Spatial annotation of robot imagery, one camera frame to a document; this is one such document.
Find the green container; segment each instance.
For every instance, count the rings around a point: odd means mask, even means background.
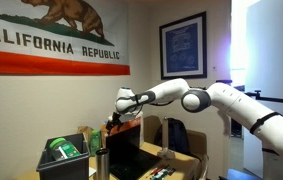
[[[92,130],[90,141],[90,155],[95,156],[95,152],[101,148],[101,133],[99,130]]]
[[[77,148],[65,138],[57,138],[50,144],[52,156],[55,160],[63,160],[80,155]]]

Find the grizzly bear illustration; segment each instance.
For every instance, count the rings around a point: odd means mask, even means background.
[[[51,24],[64,18],[70,25],[71,29],[77,30],[79,21],[82,23],[84,34],[95,30],[101,39],[104,39],[103,24],[98,13],[84,0],[21,0],[23,3],[49,6],[48,13],[37,22],[41,24]]]

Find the picture frame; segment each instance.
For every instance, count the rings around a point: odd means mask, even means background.
[[[161,79],[207,77],[206,12],[159,27]]]

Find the black basket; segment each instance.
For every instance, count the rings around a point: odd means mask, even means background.
[[[42,151],[40,162],[37,166],[40,180],[87,180],[89,178],[90,152],[83,134],[63,136],[78,149],[81,155],[59,161],[53,159],[49,148],[50,143],[56,138],[48,139]]]

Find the red stripe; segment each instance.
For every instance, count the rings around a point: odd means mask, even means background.
[[[130,68],[0,52],[0,74],[130,75]]]

